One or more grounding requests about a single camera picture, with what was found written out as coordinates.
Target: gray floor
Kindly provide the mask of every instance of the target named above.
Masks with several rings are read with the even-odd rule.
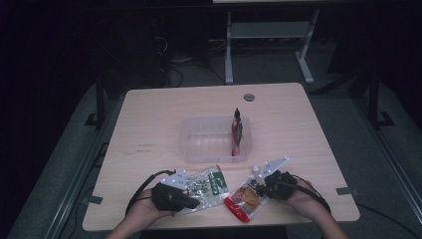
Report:
[[[310,47],[307,61],[316,80],[312,85],[305,84],[303,80],[294,55],[299,45],[295,44],[286,47],[282,44],[277,51],[234,57],[234,85],[298,82],[306,91],[318,89],[338,77],[326,73],[334,46],[329,43]],[[188,62],[176,67],[183,74],[180,87],[222,85],[217,74],[224,78],[223,56],[210,60],[208,67],[215,72],[198,64],[201,63]],[[180,79],[174,71],[170,77],[173,85]],[[365,117],[366,98],[357,101],[348,96],[350,84],[343,84],[324,96],[310,96],[344,178],[354,190],[356,203],[390,216],[421,237],[421,221],[409,203],[390,158],[393,153],[415,190],[422,191],[422,132],[402,109],[396,96],[382,85],[379,109],[388,112],[396,126],[375,130]],[[92,87],[81,100],[58,142],[10,238],[104,238],[108,234],[86,232],[81,226],[87,209],[83,199],[92,192],[101,168],[97,166],[86,171],[89,176],[81,189],[74,186],[78,185],[75,175],[81,165],[91,168],[103,143],[109,142],[124,96],[119,100],[106,101],[106,122],[99,130],[84,125],[87,116],[96,110],[95,100],[95,88]],[[66,207],[73,202],[67,198],[78,198],[75,207]],[[397,223],[363,207],[359,210],[361,216],[356,222],[342,223],[351,238],[413,238]],[[69,219],[66,224],[62,220],[61,224],[55,219],[56,215],[65,215],[64,219]],[[62,227],[63,233],[55,230]],[[289,225],[287,230],[292,239],[320,238],[312,224]]]

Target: green packet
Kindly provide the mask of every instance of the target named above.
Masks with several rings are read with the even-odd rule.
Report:
[[[229,195],[226,180],[219,165],[210,166],[202,171],[186,176],[189,197],[197,199],[200,204],[194,208],[184,208],[175,215],[185,215],[224,203]]]

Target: wooden tabletop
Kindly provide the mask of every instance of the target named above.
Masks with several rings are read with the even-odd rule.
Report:
[[[245,94],[255,100],[247,102]],[[118,117],[83,226],[88,231],[111,230],[124,216],[136,189],[151,174],[164,169],[198,172],[215,163],[187,163],[179,150],[180,125],[189,117],[231,116],[239,108],[248,117],[252,150],[241,163],[219,163],[229,191],[252,174],[254,165],[289,156],[281,169],[312,182],[326,199],[337,221],[355,221],[359,212],[300,84],[268,84],[181,89],[136,90],[127,93]],[[153,187],[161,177],[150,183]],[[150,228],[200,228],[309,222],[292,208],[270,200],[248,223],[219,205],[177,218],[166,217]]]

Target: black cable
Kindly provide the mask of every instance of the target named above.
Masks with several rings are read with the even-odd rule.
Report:
[[[312,191],[310,191],[310,190],[308,190],[304,187],[298,186],[298,185],[292,185],[292,184],[283,183],[283,182],[276,182],[276,184],[292,187],[295,190],[301,191],[301,192],[311,196],[315,201],[319,202],[329,212],[329,214],[331,214],[331,208],[329,208],[328,203],[325,201],[325,199],[323,197],[318,196],[318,194],[316,194],[316,193],[314,193],[314,192],[312,192]]]
[[[136,199],[136,201],[145,200],[145,199],[148,199],[148,198],[151,198],[151,197],[141,197],[141,198]]]
[[[207,70],[209,70],[209,71],[211,71],[211,72],[213,72],[217,77],[218,77],[218,79],[221,81],[221,83],[223,84],[223,86],[226,86],[227,84],[226,84],[226,82],[223,80],[223,78],[221,78],[220,77],[220,75],[218,75],[218,73],[216,72],[216,71],[214,71],[213,69],[211,69],[210,67],[207,67],[207,66],[203,66],[203,65],[200,65],[200,64],[189,64],[189,65],[183,65],[183,64],[180,64],[180,65],[178,65],[178,66],[176,66],[176,67],[202,67],[202,68],[205,68],[205,69],[207,69]]]
[[[93,161],[93,164],[91,165],[91,168],[90,168],[90,171],[87,173],[87,175],[85,176],[85,178],[84,178],[84,182],[82,183],[82,185],[85,185],[85,183],[87,182],[87,180],[88,180],[88,177],[90,176],[90,174],[91,174],[91,172],[93,171],[93,168],[94,167],[97,167],[97,163],[99,162],[99,160],[103,157],[103,156],[105,156],[106,155],[106,149],[105,149],[105,146],[106,145],[109,145],[109,142],[103,142],[103,144],[102,144],[102,146],[101,146],[101,148],[100,148],[100,150],[99,150],[99,152],[97,153],[97,155],[96,155],[96,158],[94,159],[94,161]],[[82,192],[82,187],[81,187],[81,189],[80,189],[80,191],[78,192],[78,196],[77,196],[77,200],[78,200],[78,198],[81,196],[81,192]],[[72,206],[72,209],[71,209],[71,212],[72,211],[74,211],[74,209],[76,209],[77,211],[78,211],[78,208],[79,208],[79,205],[80,204],[78,204],[77,205],[77,207],[75,208],[75,204]],[[65,222],[65,226],[63,227],[63,229],[62,229],[62,232],[61,232],[61,235],[62,235],[62,233],[63,233],[63,231],[64,231],[64,228],[66,227],[66,225],[68,224],[68,222],[69,222],[69,220],[70,220],[70,216],[66,219],[66,222]],[[77,229],[77,224],[75,224],[75,228],[74,228],[74,230],[73,230],[73,233],[71,234],[71,236],[69,237],[69,238],[71,238],[72,236],[73,236],[73,234],[75,233],[75,231],[76,231],[76,229]]]
[[[175,171],[170,171],[170,170],[162,170],[159,171],[155,174],[150,175],[146,181],[144,181],[142,183],[142,185],[140,185],[140,187],[136,190],[136,192],[133,194],[133,196],[130,198],[129,203],[127,203],[126,206],[126,211],[124,212],[124,215],[127,214],[127,212],[130,210],[130,208],[133,206],[133,204],[137,201],[137,197],[139,196],[139,194],[145,189],[145,187],[152,181],[155,179],[156,176],[166,173],[168,175],[172,175],[175,173]]]
[[[87,196],[88,192],[90,190],[92,190],[92,189],[94,189],[93,186],[90,187],[90,188],[88,188],[85,191],[84,196],[82,198],[85,198]],[[81,206],[81,201],[78,203],[77,207],[75,208],[75,227],[74,227],[74,230],[72,231],[71,235],[69,236],[69,239],[71,239],[74,236],[75,232],[77,231],[77,225],[78,225],[78,209],[79,209],[80,206]]]
[[[216,55],[216,54],[226,50],[227,44],[226,44],[226,41],[224,39],[217,40],[217,41],[214,41],[214,42],[210,42],[210,44],[215,44],[216,42],[221,42],[221,44],[219,44],[218,46],[213,47],[209,50],[210,56]]]
[[[384,214],[384,213],[382,213],[382,212],[379,212],[379,211],[377,211],[377,210],[375,210],[375,209],[373,209],[373,208],[370,208],[370,207],[368,207],[368,206],[362,205],[362,204],[360,204],[360,203],[356,203],[356,205],[357,205],[357,206],[359,206],[359,207],[361,207],[361,208],[364,208],[364,209],[366,209],[366,210],[368,210],[368,211],[371,211],[371,212],[373,212],[373,213],[375,213],[375,214],[378,214],[378,215],[380,215],[380,216],[383,216],[383,217],[387,218],[388,220],[390,220],[390,221],[392,221],[392,222],[396,223],[397,225],[401,226],[404,230],[406,230],[406,231],[407,231],[409,234],[411,234],[414,238],[420,239],[420,237],[419,237],[418,235],[416,235],[416,233],[414,233],[414,232],[413,232],[410,228],[408,228],[408,227],[407,227],[406,225],[404,225],[403,223],[401,223],[401,222],[397,221],[396,219],[394,219],[394,218],[392,218],[392,217],[390,217],[390,216],[388,216],[388,215],[386,215],[386,214]]]
[[[320,193],[310,184],[310,183],[308,183],[306,180],[304,180],[303,178],[301,178],[301,177],[299,177],[299,176],[297,176],[297,175],[292,175],[292,177],[295,177],[295,178],[298,178],[298,179],[300,179],[300,180],[302,180],[304,183],[306,183],[313,191],[315,191],[316,192],[316,194],[319,196],[319,197],[322,197],[322,195],[320,195]]]
[[[173,86],[173,83],[171,82],[171,78],[168,77],[168,83],[169,83],[170,87],[172,87],[172,88],[178,88],[178,87],[180,87],[182,85],[182,83],[183,83],[183,80],[184,80],[183,79],[183,74],[180,71],[178,71],[178,70],[176,70],[174,68],[170,68],[169,70],[178,73],[179,76],[180,76],[180,81],[179,81],[179,83],[176,86]]]

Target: red and white package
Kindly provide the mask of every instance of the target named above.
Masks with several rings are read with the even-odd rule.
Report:
[[[224,199],[227,208],[242,222],[249,222],[269,199],[257,194],[257,185],[255,178],[249,176],[234,193]]]

